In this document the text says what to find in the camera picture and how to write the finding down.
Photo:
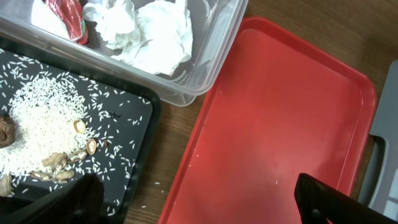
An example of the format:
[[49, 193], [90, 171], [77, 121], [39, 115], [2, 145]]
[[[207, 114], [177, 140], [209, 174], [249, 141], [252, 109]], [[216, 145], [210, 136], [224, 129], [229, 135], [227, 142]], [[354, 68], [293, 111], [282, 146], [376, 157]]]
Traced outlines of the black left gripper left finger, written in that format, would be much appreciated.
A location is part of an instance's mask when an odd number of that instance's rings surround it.
[[86, 174], [62, 189], [1, 217], [1, 223], [98, 223], [104, 200], [104, 185]]

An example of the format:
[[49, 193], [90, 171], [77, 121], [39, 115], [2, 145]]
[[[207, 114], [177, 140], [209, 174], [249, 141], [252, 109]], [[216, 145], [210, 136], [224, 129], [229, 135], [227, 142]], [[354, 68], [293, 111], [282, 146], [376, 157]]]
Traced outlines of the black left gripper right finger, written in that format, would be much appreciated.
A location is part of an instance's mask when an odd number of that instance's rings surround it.
[[306, 173], [298, 175], [294, 197], [305, 224], [397, 224]]

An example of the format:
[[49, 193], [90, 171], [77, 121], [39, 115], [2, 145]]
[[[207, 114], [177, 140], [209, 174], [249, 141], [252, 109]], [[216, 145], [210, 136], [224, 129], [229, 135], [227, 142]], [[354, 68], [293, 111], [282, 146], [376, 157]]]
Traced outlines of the rice and nutshell scraps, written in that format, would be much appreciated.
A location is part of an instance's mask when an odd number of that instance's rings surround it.
[[1, 113], [16, 128], [1, 149], [10, 197], [34, 201], [96, 174], [102, 212], [118, 212], [153, 114], [148, 99], [1, 50]]

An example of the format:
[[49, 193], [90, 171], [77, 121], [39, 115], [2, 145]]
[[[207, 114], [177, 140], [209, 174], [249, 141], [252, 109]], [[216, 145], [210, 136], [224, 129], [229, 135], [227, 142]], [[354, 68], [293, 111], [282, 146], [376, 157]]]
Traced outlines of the large white napkin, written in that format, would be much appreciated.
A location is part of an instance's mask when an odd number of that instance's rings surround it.
[[113, 58], [144, 72], [171, 76], [192, 57], [193, 31], [187, 0], [153, 1], [135, 11], [140, 37]]

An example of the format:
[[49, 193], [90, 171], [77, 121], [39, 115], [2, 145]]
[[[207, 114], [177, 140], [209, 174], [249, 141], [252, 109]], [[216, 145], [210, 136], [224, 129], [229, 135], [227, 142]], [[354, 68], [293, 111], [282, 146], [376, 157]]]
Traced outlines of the red snack wrapper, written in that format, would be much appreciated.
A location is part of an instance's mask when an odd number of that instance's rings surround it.
[[83, 7], [79, 0], [43, 0], [44, 4], [66, 25], [70, 40], [86, 45], [88, 31], [83, 19]]

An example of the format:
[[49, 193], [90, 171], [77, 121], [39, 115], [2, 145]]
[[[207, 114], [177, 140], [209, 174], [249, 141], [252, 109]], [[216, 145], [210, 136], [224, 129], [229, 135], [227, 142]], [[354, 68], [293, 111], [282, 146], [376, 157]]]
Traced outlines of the small white napkin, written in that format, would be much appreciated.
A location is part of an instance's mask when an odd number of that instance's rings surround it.
[[135, 7], [130, 0], [88, 2], [83, 6], [83, 18], [96, 23], [95, 31], [109, 49], [137, 46], [141, 41]]

